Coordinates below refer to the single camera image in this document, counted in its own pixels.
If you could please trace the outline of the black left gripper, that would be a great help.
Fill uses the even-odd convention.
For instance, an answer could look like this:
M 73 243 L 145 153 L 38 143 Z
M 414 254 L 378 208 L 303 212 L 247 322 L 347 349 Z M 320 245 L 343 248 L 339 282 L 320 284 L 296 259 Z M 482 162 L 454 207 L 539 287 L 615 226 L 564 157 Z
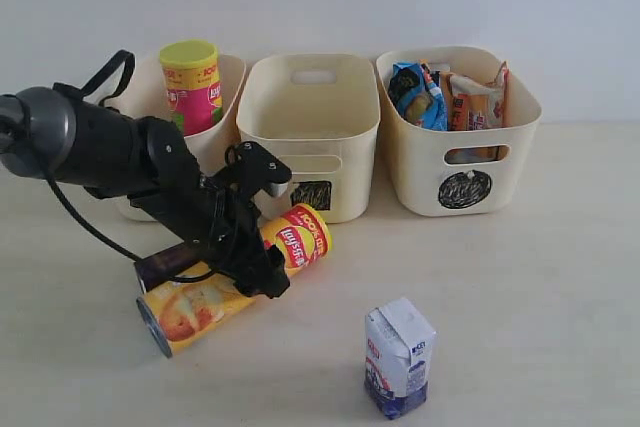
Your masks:
M 141 165 L 154 187 L 130 193 L 131 204 L 177 235 L 199 261 L 217 267 L 243 296 L 280 297 L 290 286 L 285 257 L 264 246 L 252 198 L 242 198 L 217 173 L 203 174 L 173 123 L 144 117 L 138 124 Z

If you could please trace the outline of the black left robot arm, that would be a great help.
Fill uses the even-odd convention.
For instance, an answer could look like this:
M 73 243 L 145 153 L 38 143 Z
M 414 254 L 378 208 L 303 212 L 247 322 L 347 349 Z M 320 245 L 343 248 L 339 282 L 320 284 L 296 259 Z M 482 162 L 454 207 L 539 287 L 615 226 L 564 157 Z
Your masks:
M 254 141 L 229 146 L 224 167 L 207 176 L 174 123 L 32 87 L 1 98 L 1 162 L 53 191 L 71 184 L 97 199 L 127 198 L 247 297 L 276 298 L 290 285 L 283 254 L 264 245 L 253 198 L 279 196 L 292 173 Z

